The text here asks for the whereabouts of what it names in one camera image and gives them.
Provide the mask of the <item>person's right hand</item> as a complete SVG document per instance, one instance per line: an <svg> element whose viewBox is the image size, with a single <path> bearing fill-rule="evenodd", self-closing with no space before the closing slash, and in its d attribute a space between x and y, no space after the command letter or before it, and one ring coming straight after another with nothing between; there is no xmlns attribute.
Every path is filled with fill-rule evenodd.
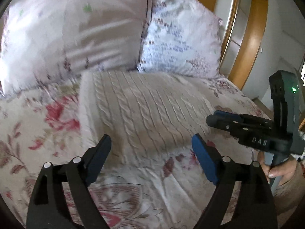
<svg viewBox="0 0 305 229"><path fill-rule="evenodd" d="M283 185L291 180L297 168L297 160L293 157L289 157L285 162L271 168L269 165L265 164L265 155L263 152L258 153L258 162L261 165L268 182L273 178L281 177L279 185Z"/></svg>

